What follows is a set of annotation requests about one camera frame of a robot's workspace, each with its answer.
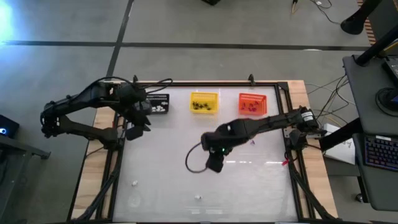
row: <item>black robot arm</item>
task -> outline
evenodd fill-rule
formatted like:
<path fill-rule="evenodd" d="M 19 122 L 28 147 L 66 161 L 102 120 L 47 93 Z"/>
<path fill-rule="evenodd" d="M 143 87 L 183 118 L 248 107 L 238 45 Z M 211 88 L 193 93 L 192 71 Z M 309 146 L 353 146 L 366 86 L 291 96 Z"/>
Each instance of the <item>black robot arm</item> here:
<path fill-rule="evenodd" d="M 67 114 L 83 108 L 101 108 L 108 106 L 132 123 L 126 131 L 127 140 L 133 140 L 150 131 L 147 114 L 150 103 L 146 100 L 145 88 L 136 83 L 113 84 L 95 81 L 81 93 L 67 96 L 57 102 L 51 101 L 44 106 L 40 114 L 42 132 L 45 137 L 59 134 L 76 134 L 88 139 L 98 139 L 105 148 L 113 147 L 118 142 L 116 128 L 99 129 L 70 121 Z"/>
<path fill-rule="evenodd" d="M 244 144 L 256 134 L 293 126 L 295 131 L 290 134 L 291 146 L 303 147 L 307 134 L 321 133 L 318 123 L 311 110 L 305 107 L 293 110 L 286 114 L 267 118 L 236 119 L 220 125 L 215 132 L 207 132 L 201 136 L 203 150 L 209 151 L 206 167 L 221 172 L 224 156 L 227 156 L 233 147 Z"/>

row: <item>black desk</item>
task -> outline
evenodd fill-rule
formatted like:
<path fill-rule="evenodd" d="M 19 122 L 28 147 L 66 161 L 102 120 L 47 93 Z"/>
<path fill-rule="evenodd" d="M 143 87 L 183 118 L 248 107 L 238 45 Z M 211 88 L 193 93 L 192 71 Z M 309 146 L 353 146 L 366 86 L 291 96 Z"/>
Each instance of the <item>black desk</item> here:
<path fill-rule="evenodd" d="M 6 163 L 7 167 L 0 183 L 0 223 L 15 223 L 15 220 L 11 220 L 10 214 L 14 209 L 14 199 L 29 160 L 33 155 L 48 159 L 50 153 L 4 136 L 0 136 L 0 149 L 6 152 L 3 163 Z"/>
<path fill-rule="evenodd" d="M 356 133 L 398 136 L 398 118 L 384 114 L 376 105 L 376 93 L 381 88 L 394 88 L 389 75 L 382 68 L 383 62 L 382 59 L 374 58 L 367 66 L 361 67 L 353 57 L 343 58 L 359 118 L 321 139 L 320 146 L 322 150 L 327 150 L 353 138 L 360 173 L 358 182 L 364 201 L 369 201 L 376 210 L 398 211 L 398 172 L 364 166 L 360 153 L 363 151 L 363 136 L 353 136 Z"/>
<path fill-rule="evenodd" d="M 326 171 L 328 175 L 345 176 L 345 177 L 359 177 L 358 166 L 348 164 L 346 162 L 337 161 L 324 157 Z"/>

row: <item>cable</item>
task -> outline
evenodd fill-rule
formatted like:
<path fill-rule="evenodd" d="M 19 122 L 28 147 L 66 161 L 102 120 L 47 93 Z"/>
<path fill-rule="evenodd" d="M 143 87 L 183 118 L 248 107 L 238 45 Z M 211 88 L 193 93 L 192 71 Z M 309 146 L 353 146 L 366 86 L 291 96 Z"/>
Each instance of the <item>cable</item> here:
<path fill-rule="evenodd" d="M 310 147 L 314 147 L 315 149 L 319 149 L 319 150 L 322 150 L 319 146 L 314 146 L 314 145 L 311 145 L 311 144 L 305 144 L 306 146 L 310 146 Z"/>
<path fill-rule="evenodd" d="M 329 115 L 329 114 L 331 114 L 331 115 L 337 117 L 338 119 L 340 119 L 340 120 L 344 121 L 346 124 L 348 124 L 348 122 L 347 122 L 346 120 L 344 120 L 344 119 L 341 118 L 340 116 L 335 115 L 335 114 L 332 113 L 332 112 L 328 112 L 327 114 L 321 114 L 320 116 L 326 116 L 326 115 Z"/>
<path fill-rule="evenodd" d="M 152 87 L 152 86 L 154 86 L 154 85 L 161 84 L 161 83 L 166 82 L 166 81 L 170 81 L 169 84 L 167 84 L 166 86 L 163 86 L 162 88 L 159 88 L 159 89 L 157 89 L 157 90 L 149 91 L 149 92 L 147 92 L 147 94 L 155 93 L 155 92 L 160 91 L 160 90 L 164 90 L 165 88 L 167 88 L 167 87 L 169 87 L 171 84 L 173 84 L 173 80 L 172 80 L 171 78 L 165 78 L 165 79 L 163 79 L 163 80 L 161 80 L 161 81 L 159 81 L 159 82 L 157 82 L 157 83 L 153 83 L 153 84 L 144 86 L 143 89 L 146 89 L 146 88 L 148 88 L 148 87 Z"/>
<path fill-rule="evenodd" d="M 329 104 L 329 107 L 326 109 L 326 111 L 329 111 L 329 109 L 331 108 L 333 102 L 334 102 L 335 99 L 336 99 L 336 95 L 338 95 L 338 96 L 342 99 L 342 97 L 341 97 L 340 94 L 338 93 L 338 90 L 339 90 L 341 87 L 343 87 L 343 86 L 345 86 L 345 85 L 348 84 L 348 78 L 346 78 L 346 80 L 343 81 L 343 84 L 342 84 L 340 87 L 338 87 L 338 84 L 340 83 L 340 81 L 339 81 L 339 82 L 337 83 L 337 85 L 336 85 L 336 88 L 335 88 L 335 91 L 336 91 L 336 92 L 335 92 L 335 95 L 333 96 L 333 99 L 332 99 L 331 103 Z M 343 108 L 345 108 L 345 107 L 347 107 L 347 106 L 349 105 L 349 103 L 348 103 L 346 100 L 344 100 L 344 101 L 346 102 L 346 105 L 342 106 L 341 108 L 338 108 L 337 110 L 334 110 L 333 112 L 338 111 L 338 110 L 341 110 L 341 109 L 343 109 Z"/>
<path fill-rule="evenodd" d="M 289 161 L 289 162 L 294 162 L 298 159 L 298 156 L 296 156 L 296 158 L 294 158 L 292 161 L 290 161 L 289 157 L 287 156 L 287 152 L 285 152 L 284 156 L 285 156 L 286 161 Z"/>
<path fill-rule="evenodd" d="M 192 172 L 192 173 L 194 173 L 194 174 L 199 174 L 199 173 L 204 172 L 204 171 L 207 170 L 207 167 L 205 167 L 205 168 L 202 169 L 202 170 L 191 170 L 191 168 L 189 168 L 189 166 L 188 166 L 188 156 L 189 156 L 189 154 L 191 154 L 191 152 L 192 152 L 196 147 L 198 147 L 199 145 L 200 145 L 200 142 L 199 142 L 198 144 L 194 145 L 194 146 L 188 151 L 187 156 L 185 157 L 185 167 L 189 170 L 189 172 Z"/>
<path fill-rule="evenodd" d="M 393 43 L 393 44 L 391 44 L 390 46 L 386 47 L 383 51 L 388 51 L 388 50 L 394 48 L 396 45 L 398 45 L 398 41 Z"/>
<path fill-rule="evenodd" d="M 329 4 L 330 4 L 330 6 L 328 6 L 328 7 L 318 5 L 314 0 L 310 0 L 310 1 L 311 1 L 312 3 L 314 3 L 314 4 L 317 6 L 317 8 L 319 9 L 319 11 L 321 11 L 322 14 L 326 16 L 326 18 L 329 20 L 329 22 L 331 22 L 331 23 L 333 23 L 333 24 L 336 24 L 336 25 L 340 25 L 339 22 L 332 21 L 332 20 L 329 18 L 328 14 L 326 14 L 326 12 L 325 12 L 324 10 L 322 10 L 322 9 L 329 9 L 329 8 L 332 7 L 332 4 L 331 4 L 330 0 L 328 0 L 328 2 L 329 2 Z"/>
<path fill-rule="evenodd" d="M 325 87 L 325 86 L 327 86 L 327 85 L 329 85 L 329 84 L 334 83 L 335 81 L 337 81 L 337 80 L 339 80 L 340 78 L 343 78 L 343 77 L 344 77 L 344 76 L 338 77 L 337 79 L 335 79 L 335 80 L 333 80 L 333 81 L 331 81 L 331 82 L 329 82 L 329 83 L 326 83 L 326 84 L 324 84 L 324 85 L 322 85 L 322 86 L 320 86 L 320 87 L 318 87 L 318 88 L 312 90 L 311 92 L 309 92 L 309 93 L 307 93 L 307 94 L 309 95 L 309 94 L 311 94 L 311 93 L 313 93 L 313 92 L 319 90 L 320 88 L 323 88 L 323 87 Z"/>
<path fill-rule="evenodd" d="M 330 91 L 330 92 L 333 92 L 332 89 L 329 89 L 329 88 L 327 88 L 327 87 L 320 86 L 320 85 L 317 85 L 317 84 L 314 84 L 314 83 L 305 83 L 305 84 L 306 84 L 306 85 L 312 85 L 312 86 L 319 87 L 319 88 L 317 88 L 316 90 L 319 90 L 320 88 L 322 88 L 322 89 L 328 90 L 328 91 Z M 352 102 L 352 101 L 350 101 L 350 100 L 347 100 L 346 98 L 344 98 L 344 97 L 342 97 L 342 96 L 341 96 L 340 98 L 341 98 L 342 100 L 347 101 L 348 103 L 350 103 L 350 104 L 356 106 L 354 102 Z"/>
<path fill-rule="evenodd" d="M 94 154 L 94 153 L 98 152 L 99 150 L 101 150 L 101 149 L 103 149 L 103 148 L 104 148 L 104 146 L 101 147 L 101 148 L 99 148 L 99 149 L 95 149 L 94 151 L 90 152 L 89 154 L 86 155 L 85 159 L 86 159 L 89 155 Z"/>
<path fill-rule="evenodd" d="M 330 121 L 332 121 L 332 122 L 334 122 L 334 123 L 336 123 L 339 127 L 343 127 L 339 122 L 337 122 L 335 119 L 333 119 L 333 118 L 331 118 L 331 117 L 329 117 L 329 116 L 326 116 L 325 115 L 325 118 L 326 119 L 329 119 Z"/>
<path fill-rule="evenodd" d="M 338 83 L 337 83 L 337 85 L 336 85 L 336 89 L 338 88 L 338 85 L 340 84 L 340 82 L 342 81 L 342 79 L 345 77 L 345 75 L 343 75 L 341 78 L 340 78 L 340 80 L 338 81 Z M 331 93 L 331 95 L 329 96 L 329 99 L 328 99 L 328 101 L 326 102 L 326 104 L 323 106 L 323 108 L 321 109 L 321 112 L 320 112 L 320 114 L 317 116 L 317 119 L 320 117 L 320 115 L 323 113 L 323 110 L 325 110 L 325 108 L 328 106 L 328 104 L 329 104 L 329 102 L 330 102 L 330 100 L 334 97 L 334 95 L 335 95 L 335 91 L 333 91 L 332 93 Z"/>

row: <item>computer keyboard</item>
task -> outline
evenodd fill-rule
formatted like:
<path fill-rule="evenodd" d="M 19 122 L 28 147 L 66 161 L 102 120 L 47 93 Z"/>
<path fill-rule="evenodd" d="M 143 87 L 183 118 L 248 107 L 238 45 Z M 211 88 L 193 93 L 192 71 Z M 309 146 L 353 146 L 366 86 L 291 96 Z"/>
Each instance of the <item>computer keyboard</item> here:
<path fill-rule="evenodd" d="M 398 141 L 365 136 L 365 164 L 398 171 Z"/>

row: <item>concrete floor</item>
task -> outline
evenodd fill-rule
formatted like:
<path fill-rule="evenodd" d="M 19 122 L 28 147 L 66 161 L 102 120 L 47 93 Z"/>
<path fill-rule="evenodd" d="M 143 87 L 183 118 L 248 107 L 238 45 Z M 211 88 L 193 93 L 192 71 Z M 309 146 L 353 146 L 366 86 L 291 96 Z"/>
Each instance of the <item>concrete floor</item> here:
<path fill-rule="evenodd" d="M 355 0 L 331 0 L 328 14 L 342 21 L 357 10 Z M 0 40 L 115 42 L 128 0 L 0 1 Z M 290 16 L 291 0 L 222 0 L 216 7 L 200 0 L 135 0 L 125 42 L 368 46 L 366 34 L 348 35 L 329 23 L 310 1 L 301 1 Z M 61 135 L 45 139 L 39 114 L 46 102 L 81 91 L 106 75 L 113 47 L 0 45 L 0 114 L 21 124 L 17 139 L 51 151 L 49 160 L 33 159 L 27 182 L 15 205 L 15 219 L 29 223 L 62 222 L 75 190 L 87 140 Z M 114 76 L 140 80 L 305 80 L 322 85 L 342 75 L 347 51 L 173 49 L 122 47 Z M 307 90 L 315 87 L 308 85 Z M 345 86 L 340 93 L 353 100 Z M 320 109 L 330 92 L 318 90 L 310 103 Z M 337 100 L 331 110 L 343 105 Z M 347 121 L 358 115 L 354 106 L 337 112 Z M 71 115 L 92 124 L 95 110 Z M 358 184 L 330 179 L 340 218 L 364 221 L 397 220 L 398 213 L 371 211 L 352 201 Z"/>

